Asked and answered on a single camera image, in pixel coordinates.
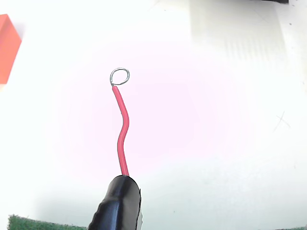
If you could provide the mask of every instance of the black handle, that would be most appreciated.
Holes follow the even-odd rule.
[[[136,230],[140,210],[141,191],[136,182],[129,176],[117,176],[110,183],[88,230]]]

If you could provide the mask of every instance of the pencil mark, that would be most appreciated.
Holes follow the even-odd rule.
[[[262,17],[255,9],[254,9],[254,12],[263,20],[265,21],[266,23],[269,23],[267,20],[265,20],[264,17]]]
[[[274,132],[276,131],[276,129],[278,128],[278,126],[280,125],[281,122],[284,122],[289,128],[291,128],[291,126],[289,125],[288,122],[286,122],[284,119],[283,119],[283,115],[281,117],[277,116],[279,118],[279,122],[277,124],[277,126],[275,127],[274,129]]]
[[[149,8],[149,10],[147,12],[151,11],[153,9],[153,7],[155,7],[160,1],[161,0],[156,1],[155,4],[151,8]]]

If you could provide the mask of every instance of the white surface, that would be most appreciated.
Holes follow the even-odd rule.
[[[117,67],[143,230],[307,223],[307,4],[212,2],[0,2],[23,36],[0,93],[1,229],[89,224],[120,173]]]

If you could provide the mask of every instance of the silver wire loop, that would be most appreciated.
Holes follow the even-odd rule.
[[[125,72],[127,73],[127,77],[126,77],[126,79],[125,79],[123,82],[121,82],[121,83],[113,83],[113,75],[114,75],[114,73],[115,73],[116,71],[119,71],[119,70],[125,71]],[[129,78],[130,78],[129,70],[127,70],[127,69],[125,69],[125,68],[117,68],[117,69],[113,70],[112,73],[111,73],[111,75],[110,75],[110,83],[111,83],[112,86],[113,86],[113,85],[122,85],[122,84],[125,84],[125,83],[129,80]]]

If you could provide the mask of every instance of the black tool handle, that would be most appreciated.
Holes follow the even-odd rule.
[[[88,230],[136,230],[141,211],[141,192],[129,176],[117,176],[94,214]]]

